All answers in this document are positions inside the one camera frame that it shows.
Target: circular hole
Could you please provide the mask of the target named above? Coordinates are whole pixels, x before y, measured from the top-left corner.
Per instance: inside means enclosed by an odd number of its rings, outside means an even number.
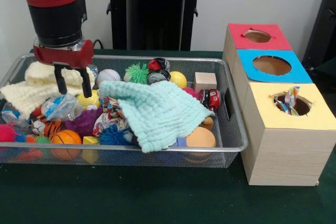
[[[269,42],[272,38],[268,33],[259,30],[249,30],[244,33],[244,36],[256,43],[266,43]]]
[[[278,100],[285,103],[285,95],[286,94],[281,94],[274,97],[273,102],[276,103],[276,100]],[[277,108],[283,111],[280,104],[277,104]],[[310,111],[309,102],[306,101],[303,97],[297,97],[294,109],[298,112],[299,115],[306,115]]]
[[[260,56],[253,60],[253,66],[264,73],[283,76],[292,70],[290,64],[276,56]]]

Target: white wall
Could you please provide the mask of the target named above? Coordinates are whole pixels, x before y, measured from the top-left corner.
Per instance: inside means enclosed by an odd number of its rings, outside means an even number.
[[[279,24],[302,59],[321,0],[198,0],[192,50],[223,50],[227,23]]]
[[[86,38],[99,38],[112,46],[109,0],[86,0],[88,20],[82,30]],[[321,0],[198,0],[199,17],[194,20],[192,50],[223,50],[226,24],[280,24],[294,51],[304,54]],[[12,61],[26,53],[35,38],[25,0],[0,0],[0,77]]]

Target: mint green cloth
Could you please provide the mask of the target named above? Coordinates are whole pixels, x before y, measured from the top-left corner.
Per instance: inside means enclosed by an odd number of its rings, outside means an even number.
[[[168,148],[177,137],[190,135],[207,116],[215,115],[169,81],[150,86],[104,81],[99,95],[118,100],[144,153]]]

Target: wooden box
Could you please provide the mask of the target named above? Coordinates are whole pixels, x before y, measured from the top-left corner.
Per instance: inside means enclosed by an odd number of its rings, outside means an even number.
[[[278,25],[228,24],[223,60],[231,73],[238,49],[292,50]]]
[[[237,50],[232,79],[243,110],[250,82],[312,83],[293,51]]]
[[[274,96],[299,86],[293,116]],[[243,109],[249,146],[242,152],[250,185],[315,186],[336,143],[336,119],[314,84],[251,82]]]
[[[217,89],[215,73],[196,72],[194,78],[194,90],[199,93],[202,89]]]

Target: metal mesh basket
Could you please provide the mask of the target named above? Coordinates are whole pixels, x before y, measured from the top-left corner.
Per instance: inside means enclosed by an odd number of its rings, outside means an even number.
[[[130,65],[148,63],[150,59],[95,56],[93,63],[99,71],[114,69],[123,76]],[[222,102],[214,120],[215,148],[171,147],[143,154],[135,146],[0,143],[0,163],[227,168],[237,153],[247,146],[246,131],[227,64],[218,59],[167,59],[171,63],[171,69],[185,74],[189,86],[193,84],[195,72],[216,74]],[[18,58],[0,82],[0,87],[23,81],[27,67],[35,60],[32,54]],[[8,105],[4,104],[4,100],[2,104],[2,108]]]

